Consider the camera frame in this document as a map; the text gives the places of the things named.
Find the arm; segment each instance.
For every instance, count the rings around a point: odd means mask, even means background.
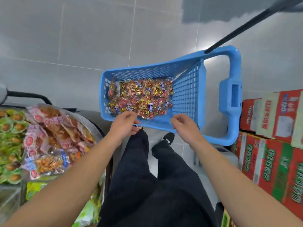
[[[201,135],[185,114],[171,123],[180,137],[197,153],[217,195],[236,226],[302,226],[302,221],[233,166]]]
[[[51,181],[17,210],[3,225],[72,226],[89,200],[115,149],[127,135],[139,129],[137,114],[124,112],[112,123],[109,133],[77,164]]]

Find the shopping basket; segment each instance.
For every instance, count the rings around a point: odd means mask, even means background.
[[[203,62],[219,55],[229,56],[230,61],[229,78],[222,80],[219,88],[219,111],[229,117],[228,132],[225,137],[221,138],[204,137],[210,143],[232,145],[239,134],[239,118],[242,107],[241,55],[233,46],[219,47],[208,54],[205,54],[204,50],[198,51],[160,64],[104,71],[100,80],[102,118],[109,121],[113,121],[115,118],[108,108],[107,98],[108,87],[113,77],[115,80],[172,77],[175,78],[173,82],[174,94],[172,95],[173,107],[166,115],[155,116],[154,119],[150,120],[139,119],[140,124],[176,133],[170,123],[170,118],[173,115],[185,113],[195,121],[199,129],[202,129],[206,89],[206,68]]]

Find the hand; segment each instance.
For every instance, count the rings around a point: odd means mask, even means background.
[[[204,139],[196,123],[186,114],[174,115],[174,117],[171,118],[171,123],[180,137],[191,146]]]
[[[132,111],[125,111],[115,118],[108,135],[118,139],[119,144],[121,144],[125,137],[135,135],[139,131],[138,127],[133,126],[134,123],[140,123],[137,120],[137,114]]]

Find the black shoe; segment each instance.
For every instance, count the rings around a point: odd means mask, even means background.
[[[172,144],[172,142],[174,141],[175,138],[175,134],[174,133],[167,133],[165,136],[162,137],[162,140],[166,140],[169,145]]]

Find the black pants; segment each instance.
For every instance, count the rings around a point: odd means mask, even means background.
[[[151,150],[152,155],[158,159],[158,178],[155,180],[178,187],[191,194],[214,219],[214,209],[197,173],[169,146],[166,140],[157,143]],[[126,190],[125,185],[131,181],[151,175],[147,162],[148,154],[148,136],[141,130],[130,137],[112,177],[109,191]]]

